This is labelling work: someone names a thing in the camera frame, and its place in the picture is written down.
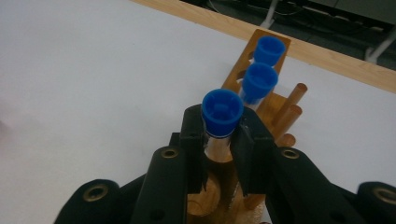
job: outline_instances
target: blue cap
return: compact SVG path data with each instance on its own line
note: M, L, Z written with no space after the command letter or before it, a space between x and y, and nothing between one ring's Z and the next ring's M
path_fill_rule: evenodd
M230 135L244 111L239 96L229 90L218 89L208 93L202 101L202 118L206 132L216 138Z
M254 50L254 62L274 66L285 50L285 44L278 38L269 35L263 36L257 42L257 47Z
M242 80L243 101L249 105L257 104L277 83L277 73L265 63L251 64Z

